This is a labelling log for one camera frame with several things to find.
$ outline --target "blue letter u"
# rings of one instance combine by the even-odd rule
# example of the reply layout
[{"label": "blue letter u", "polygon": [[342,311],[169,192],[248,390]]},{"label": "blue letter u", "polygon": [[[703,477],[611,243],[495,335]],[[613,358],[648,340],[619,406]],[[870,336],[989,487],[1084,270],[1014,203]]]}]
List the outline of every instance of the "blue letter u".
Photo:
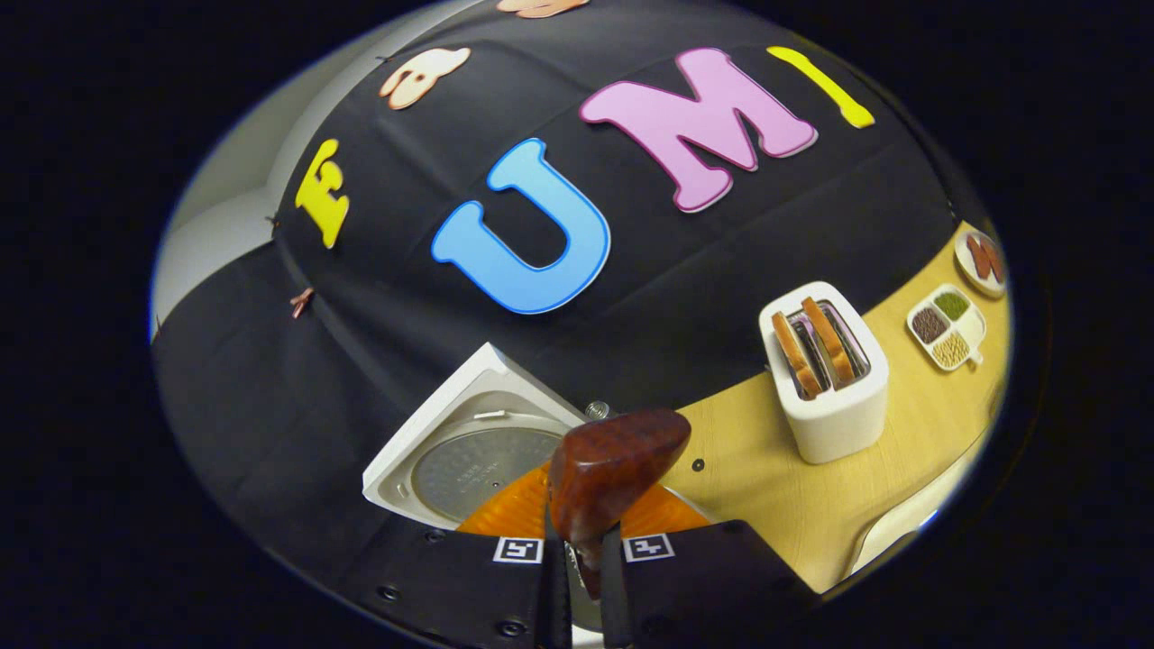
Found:
[{"label": "blue letter u", "polygon": [[545,162],[545,142],[532,137],[493,165],[494,192],[512,187],[565,233],[561,256],[542,268],[525,263],[482,223],[477,201],[458,207],[433,238],[433,259],[452,262],[482,291],[515,313],[545,313],[577,297],[609,256],[609,224],[600,210]]}]

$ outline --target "orange object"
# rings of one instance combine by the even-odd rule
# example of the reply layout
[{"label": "orange object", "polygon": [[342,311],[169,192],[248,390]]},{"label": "orange object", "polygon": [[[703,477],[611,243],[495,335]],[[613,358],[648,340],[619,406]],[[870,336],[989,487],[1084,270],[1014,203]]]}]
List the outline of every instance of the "orange object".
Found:
[{"label": "orange object", "polygon": [[[457,528],[484,536],[545,538],[545,501],[549,463],[517,478],[481,505]],[[653,485],[621,519],[621,536],[672,534],[711,524],[661,485]]]}]

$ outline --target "pink letter m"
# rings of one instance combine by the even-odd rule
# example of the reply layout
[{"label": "pink letter m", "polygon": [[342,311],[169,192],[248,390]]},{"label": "pink letter m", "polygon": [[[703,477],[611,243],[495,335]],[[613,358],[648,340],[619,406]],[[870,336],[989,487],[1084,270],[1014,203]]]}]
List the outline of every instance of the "pink letter m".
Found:
[{"label": "pink letter m", "polygon": [[682,211],[700,211],[733,186],[729,172],[705,166],[687,142],[745,171],[757,171],[757,152],[739,113],[757,129],[760,148],[771,157],[792,156],[817,140],[809,122],[794,117],[725,52],[690,50],[679,54],[676,62],[696,99],[619,81],[586,99],[580,118],[613,124],[649,151],[677,186],[673,202]]}]

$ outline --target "spices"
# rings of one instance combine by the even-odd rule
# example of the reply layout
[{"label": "spices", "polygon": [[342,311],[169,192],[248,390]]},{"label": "spices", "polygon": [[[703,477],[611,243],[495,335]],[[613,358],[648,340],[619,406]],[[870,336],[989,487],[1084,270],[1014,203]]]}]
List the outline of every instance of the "spices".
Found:
[{"label": "spices", "polygon": [[961,318],[961,314],[966,313],[966,309],[969,308],[969,303],[966,298],[959,296],[958,293],[950,292],[942,293],[941,296],[934,298],[934,304],[938,305],[938,308],[941,308],[950,320]]},{"label": "spices", "polygon": [[945,333],[946,324],[934,309],[926,307],[914,316],[914,333],[923,343],[930,344]]},{"label": "spices", "polygon": [[954,331],[934,348],[934,358],[945,367],[953,367],[969,357],[969,345]]}]

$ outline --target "light wood surface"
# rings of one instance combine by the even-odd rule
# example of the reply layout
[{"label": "light wood surface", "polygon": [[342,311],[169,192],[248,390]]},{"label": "light wood surface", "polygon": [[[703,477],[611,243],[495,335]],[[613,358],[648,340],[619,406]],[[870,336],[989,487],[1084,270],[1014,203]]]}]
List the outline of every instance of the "light wood surface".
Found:
[{"label": "light wood surface", "polygon": [[[959,231],[971,229],[962,223]],[[958,286],[986,316],[981,366],[938,370],[906,328],[909,309],[942,283]],[[775,296],[765,298],[767,304]],[[692,435],[662,480],[719,520],[749,522],[817,592],[841,580],[874,521],[929,484],[986,433],[1004,391],[1010,298],[987,298],[967,283],[953,256],[953,238],[862,318],[890,361],[885,427],[874,446],[808,464],[797,453],[772,379],[763,372],[680,410],[692,424]],[[702,471],[691,469],[697,458],[705,461]]]}]

